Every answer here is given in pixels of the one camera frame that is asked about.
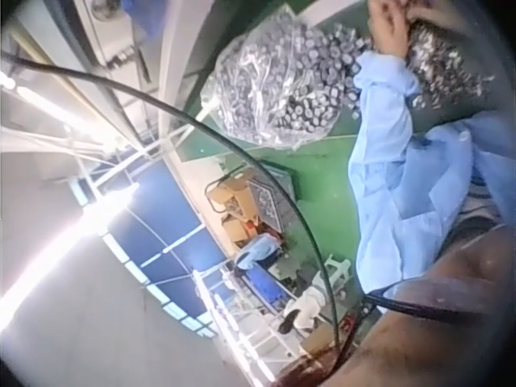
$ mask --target white cloth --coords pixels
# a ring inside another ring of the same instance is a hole
[[[321,309],[326,305],[326,298],[324,294],[311,286],[303,292],[297,300],[290,300],[285,310],[283,317],[286,317],[293,310],[299,309],[298,316],[293,321],[293,325],[297,329],[311,329],[314,327],[314,318],[318,316]]]

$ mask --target hand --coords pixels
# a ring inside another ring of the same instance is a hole
[[[378,52],[403,60],[409,51],[409,27],[398,0],[368,0],[369,30]]]
[[[430,2],[412,0],[407,6],[406,17],[411,23],[416,20],[423,20],[447,30],[463,34],[468,33],[468,28],[464,20],[458,15],[457,11],[445,1],[434,0],[430,4]]]

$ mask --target light blue coat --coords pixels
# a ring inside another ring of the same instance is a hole
[[[235,258],[237,266],[242,270],[250,270],[255,267],[256,262],[264,260],[280,248],[280,242],[268,233],[255,236],[251,241],[239,251]]]
[[[493,112],[414,138],[406,106],[418,92],[414,74],[394,56],[366,52],[359,62],[355,85],[362,90],[363,118],[348,175],[361,233],[356,271],[367,293],[429,269],[473,176],[483,178],[513,226],[516,162],[508,122]]]

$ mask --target metal rack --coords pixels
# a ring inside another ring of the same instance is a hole
[[[204,273],[193,273],[199,294],[244,375],[257,387],[268,384],[304,353],[300,346],[303,337],[297,332],[280,335],[276,324],[281,315],[247,279],[240,284],[225,268],[220,270],[224,281],[210,288],[204,284]],[[222,283],[235,291],[235,296],[226,303],[214,293]]]

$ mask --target blue wall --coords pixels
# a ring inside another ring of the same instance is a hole
[[[127,171],[130,173],[141,164],[141,160],[138,160]],[[92,175],[95,180],[101,174],[93,172]],[[173,253],[190,272],[192,269],[200,272],[207,270],[226,259],[210,232],[202,226],[199,217],[163,161],[156,162],[133,177],[133,180],[139,183],[139,188],[129,208],[148,227],[132,214],[123,212],[109,226],[109,232],[151,283],[188,274]],[[103,185],[101,191],[106,193],[113,189],[123,189],[130,184],[129,177],[122,172]],[[88,185],[84,181],[79,181],[79,185],[86,197],[93,201]],[[195,233],[170,252],[162,252],[164,248],[175,244],[196,229]],[[208,276],[205,283],[211,286],[221,280],[220,273],[216,272]],[[191,317],[197,318],[206,312],[191,278],[157,285],[157,288]],[[223,299],[231,296],[231,291],[225,285],[219,286],[216,293]]]

